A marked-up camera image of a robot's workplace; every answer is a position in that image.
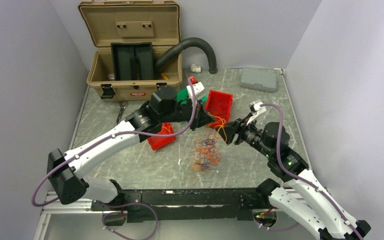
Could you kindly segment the green plastic bin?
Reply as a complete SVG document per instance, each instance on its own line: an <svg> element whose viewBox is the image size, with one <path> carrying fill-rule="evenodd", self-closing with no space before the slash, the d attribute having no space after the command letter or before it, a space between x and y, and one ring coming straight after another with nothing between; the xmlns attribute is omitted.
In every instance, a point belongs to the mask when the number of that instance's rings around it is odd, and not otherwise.
<svg viewBox="0 0 384 240"><path fill-rule="evenodd" d="M189 98L189 91L188 91L188 88L184 88L182 90L180 90L178 93L177 93L177 96L176 96L176 101L178 103L180 103L182 100L185 100L187 98ZM198 100L202 100L203 104L205 104L207 102L207 99L208 99L208 96L207 95L204 95L204 92L203 91L195 91L195 97L198 99Z"/></svg>

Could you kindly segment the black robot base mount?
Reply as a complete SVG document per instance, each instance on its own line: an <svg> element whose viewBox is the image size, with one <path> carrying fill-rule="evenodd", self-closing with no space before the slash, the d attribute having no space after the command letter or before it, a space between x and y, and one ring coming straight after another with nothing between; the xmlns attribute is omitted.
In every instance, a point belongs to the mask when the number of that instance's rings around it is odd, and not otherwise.
<svg viewBox="0 0 384 240"><path fill-rule="evenodd" d="M127 223L169 220L251 221L271 208L255 188L126 189L114 203L93 200L95 212L122 212Z"/></svg>

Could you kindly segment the grey plastic organizer case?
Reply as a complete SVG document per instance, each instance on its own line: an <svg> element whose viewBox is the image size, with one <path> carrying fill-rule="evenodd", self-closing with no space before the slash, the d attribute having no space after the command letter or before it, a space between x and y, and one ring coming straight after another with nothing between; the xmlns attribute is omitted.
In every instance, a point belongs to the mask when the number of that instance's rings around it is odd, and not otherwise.
<svg viewBox="0 0 384 240"><path fill-rule="evenodd" d="M275 69L244 67L239 85L242 88L274 93L278 90L279 75Z"/></svg>

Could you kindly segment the white pipe fitting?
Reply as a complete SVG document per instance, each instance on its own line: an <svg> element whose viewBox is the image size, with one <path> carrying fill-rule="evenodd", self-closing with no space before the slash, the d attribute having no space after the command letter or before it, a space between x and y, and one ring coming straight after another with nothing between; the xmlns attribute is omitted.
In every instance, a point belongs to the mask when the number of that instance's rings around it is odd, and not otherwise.
<svg viewBox="0 0 384 240"><path fill-rule="evenodd" d="M191 65L190 65L190 71L191 71L192 73L201 73L201 72L202 72L202 68L201 68L201 66L199 66L199 65L191 64Z"/></svg>

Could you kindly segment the yellow tool in toolbox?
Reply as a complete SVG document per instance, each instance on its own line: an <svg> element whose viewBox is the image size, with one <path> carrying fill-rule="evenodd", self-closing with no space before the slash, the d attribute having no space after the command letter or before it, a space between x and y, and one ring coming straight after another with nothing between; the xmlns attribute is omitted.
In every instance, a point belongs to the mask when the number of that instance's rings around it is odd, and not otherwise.
<svg viewBox="0 0 384 240"><path fill-rule="evenodd" d="M168 76L165 75L164 73L161 73L161 77L162 77L164 80L169 80Z"/></svg>

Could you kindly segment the small red plastic bin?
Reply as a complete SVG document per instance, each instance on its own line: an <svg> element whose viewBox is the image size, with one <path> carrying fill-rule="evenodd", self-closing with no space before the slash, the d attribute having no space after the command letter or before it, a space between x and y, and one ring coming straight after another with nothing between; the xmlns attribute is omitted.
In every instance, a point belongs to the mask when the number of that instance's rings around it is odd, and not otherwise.
<svg viewBox="0 0 384 240"><path fill-rule="evenodd" d="M170 123L163 123L161 126L160 132L158 132L158 135L169 135L173 134L174 130ZM165 137L155 137L151 136L147 139L151 149L153 151L159 150L168 144L174 142L176 140L176 136L165 136Z"/></svg>

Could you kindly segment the tan plastic toolbox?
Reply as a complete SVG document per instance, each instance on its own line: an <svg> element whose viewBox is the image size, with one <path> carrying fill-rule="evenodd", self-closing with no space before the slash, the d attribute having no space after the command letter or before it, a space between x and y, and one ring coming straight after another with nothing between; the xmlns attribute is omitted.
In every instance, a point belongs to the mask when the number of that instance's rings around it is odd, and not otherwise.
<svg viewBox="0 0 384 240"><path fill-rule="evenodd" d="M173 0L90 0L78 5L97 48L87 84L105 102L149 100L159 88L179 89L182 57L157 60L181 40Z"/></svg>

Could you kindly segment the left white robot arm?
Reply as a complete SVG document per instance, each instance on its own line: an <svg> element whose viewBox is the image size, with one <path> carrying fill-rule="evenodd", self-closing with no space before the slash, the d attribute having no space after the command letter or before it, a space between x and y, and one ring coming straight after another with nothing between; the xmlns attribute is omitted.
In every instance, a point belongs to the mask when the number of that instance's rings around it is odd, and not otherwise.
<svg viewBox="0 0 384 240"><path fill-rule="evenodd" d="M177 102L177 91L163 86L151 99L133 111L105 134L65 153L56 149L48 155L47 179L63 205L81 198L103 202L117 210L124 203L120 185L113 179L100 180L88 173L124 149L144 142L149 137L162 137L164 123L187 122L186 129L195 130L215 122L203 102L186 98Z"/></svg>

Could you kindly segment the silver combination wrench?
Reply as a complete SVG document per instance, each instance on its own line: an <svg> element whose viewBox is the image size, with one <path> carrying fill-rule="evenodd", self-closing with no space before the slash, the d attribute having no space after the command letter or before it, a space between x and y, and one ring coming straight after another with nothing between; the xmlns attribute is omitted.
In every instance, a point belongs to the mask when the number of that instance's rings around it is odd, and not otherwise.
<svg viewBox="0 0 384 240"><path fill-rule="evenodd" d="M117 126L122 121L122 116L125 111L125 109L128 107L129 103L127 101L121 101L119 103L119 111L117 114L115 125Z"/></svg>

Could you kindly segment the large red plastic bin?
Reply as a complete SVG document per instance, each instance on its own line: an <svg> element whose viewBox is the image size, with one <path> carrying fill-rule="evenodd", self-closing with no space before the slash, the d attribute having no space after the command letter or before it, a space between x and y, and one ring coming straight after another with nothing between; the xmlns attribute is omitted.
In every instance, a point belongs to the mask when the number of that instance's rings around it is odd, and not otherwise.
<svg viewBox="0 0 384 240"><path fill-rule="evenodd" d="M205 103L205 109L209 114L214 116L215 122L209 124L208 127L215 128L228 122L231 114L232 103L232 94L210 90Z"/></svg>

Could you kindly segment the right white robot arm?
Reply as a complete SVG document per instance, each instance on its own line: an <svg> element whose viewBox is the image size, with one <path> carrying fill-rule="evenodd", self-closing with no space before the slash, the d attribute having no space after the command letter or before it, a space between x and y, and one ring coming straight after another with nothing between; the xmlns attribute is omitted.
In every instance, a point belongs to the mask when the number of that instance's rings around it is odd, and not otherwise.
<svg viewBox="0 0 384 240"><path fill-rule="evenodd" d="M289 196L284 187L268 178L255 190L260 207L272 205L282 210L317 240L362 240L371 231L366 220L350 215L320 184L307 162L289 147L290 135L279 122L258 129L250 118L238 118L216 130L228 145L245 142L264 155L271 172L305 200L302 203Z"/></svg>

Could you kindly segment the black toolbox tray insert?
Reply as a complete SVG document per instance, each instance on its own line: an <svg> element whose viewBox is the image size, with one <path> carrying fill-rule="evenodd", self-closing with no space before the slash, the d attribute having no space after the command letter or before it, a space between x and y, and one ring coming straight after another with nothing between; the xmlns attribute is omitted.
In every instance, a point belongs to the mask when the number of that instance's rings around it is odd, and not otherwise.
<svg viewBox="0 0 384 240"><path fill-rule="evenodd" d="M110 47L116 81L154 79L153 45L151 42L113 42Z"/></svg>

